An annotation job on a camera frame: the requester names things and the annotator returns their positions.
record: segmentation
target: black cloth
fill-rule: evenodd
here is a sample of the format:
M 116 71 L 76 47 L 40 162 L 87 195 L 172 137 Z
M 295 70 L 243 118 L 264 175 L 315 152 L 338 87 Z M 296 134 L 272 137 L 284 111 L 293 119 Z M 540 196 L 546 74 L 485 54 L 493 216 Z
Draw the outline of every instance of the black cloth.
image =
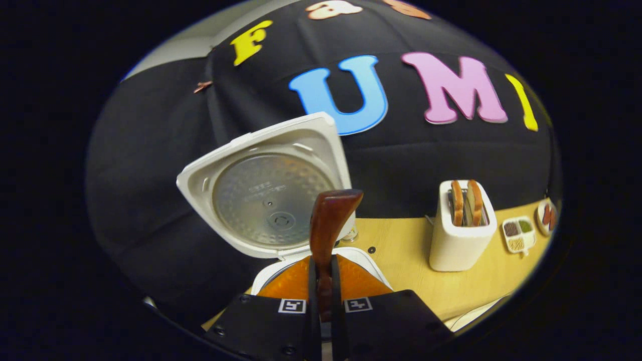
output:
M 495 209 L 542 199 L 551 181 L 551 131 L 536 95 L 522 81 L 539 131 L 527 130 L 505 73 L 514 69 L 489 47 L 447 22 L 401 14 L 382 2 L 322 21 L 308 19 L 301 1 L 245 26 L 207 58 L 156 66 L 122 82 L 98 119 L 87 156 L 86 193 L 99 244 L 130 280 L 175 314 L 205 321 L 245 291 L 275 260 L 245 256 L 193 211 L 175 180 L 183 167 L 234 137 L 305 115 L 295 76 L 331 70 L 328 85 L 343 112 L 363 100 L 341 60 L 375 55 L 388 112 L 374 128 L 342 137 L 354 188 L 365 193 L 359 217 L 434 215 L 439 184 L 476 179 Z M 260 52 L 238 67 L 230 41 L 269 19 Z M 456 73 L 458 57 L 482 61 L 509 121 L 478 115 L 435 126 L 416 70 L 401 55 L 425 51 Z M 196 83 L 213 80 L 193 94 Z M 450 106 L 457 109 L 450 100 Z

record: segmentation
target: pink letter m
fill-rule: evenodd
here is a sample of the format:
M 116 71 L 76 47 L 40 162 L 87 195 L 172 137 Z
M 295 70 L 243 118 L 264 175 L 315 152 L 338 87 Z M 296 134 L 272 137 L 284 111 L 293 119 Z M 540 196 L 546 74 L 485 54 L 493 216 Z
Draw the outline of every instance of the pink letter m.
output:
M 489 123 L 505 123 L 508 120 L 486 67 L 479 60 L 460 57 L 461 76 L 429 53 L 407 53 L 401 60 L 414 66 L 424 83 L 430 104 L 424 114 L 428 123 L 448 124 L 457 120 L 457 113 L 448 107 L 444 92 L 450 94 L 468 120 L 474 116 L 477 97 L 480 100 L 478 112 L 481 119 Z

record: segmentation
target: small plate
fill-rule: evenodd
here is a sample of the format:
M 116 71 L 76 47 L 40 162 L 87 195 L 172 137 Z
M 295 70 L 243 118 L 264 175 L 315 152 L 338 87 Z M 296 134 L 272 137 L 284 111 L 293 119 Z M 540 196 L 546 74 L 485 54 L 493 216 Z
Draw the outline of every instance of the small plate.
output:
M 546 210 L 547 205 L 550 207 L 551 212 L 555 217 L 555 223 L 553 227 L 550 226 L 550 223 L 544 224 L 544 211 Z M 551 202 L 550 200 L 543 200 L 537 206 L 537 212 L 535 213 L 535 218 L 537 219 L 537 226 L 539 227 L 539 230 L 542 232 L 542 234 L 545 236 L 550 236 L 553 230 L 555 229 L 555 225 L 557 225 L 557 222 L 559 220 L 559 214 L 553 202 Z

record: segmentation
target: toast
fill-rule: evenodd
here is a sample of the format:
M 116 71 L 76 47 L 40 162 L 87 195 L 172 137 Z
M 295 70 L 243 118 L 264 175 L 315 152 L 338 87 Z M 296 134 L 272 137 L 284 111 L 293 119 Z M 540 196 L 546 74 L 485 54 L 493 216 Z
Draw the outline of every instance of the toast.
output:
M 453 214 L 455 216 L 453 225 L 455 227 L 461 227 L 464 222 L 464 194 L 458 181 L 453 180 L 450 186 L 453 191 Z
M 473 219 L 471 220 L 471 226 L 478 227 L 482 224 L 482 191 L 477 185 L 477 182 L 474 180 L 468 181 L 468 191 L 466 192 L 466 198 L 468 199 L 468 205 L 471 208 L 471 213 L 473 214 Z

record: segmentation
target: spice tray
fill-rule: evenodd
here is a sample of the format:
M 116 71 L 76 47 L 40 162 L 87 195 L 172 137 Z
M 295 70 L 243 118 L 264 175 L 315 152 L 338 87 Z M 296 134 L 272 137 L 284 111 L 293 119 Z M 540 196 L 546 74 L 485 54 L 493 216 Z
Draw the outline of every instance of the spice tray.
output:
M 528 249 L 535 245 L 535 227 L 527 216 L 513 217 L 501 224 L 506 247 L 511 253 L 528 255 Z

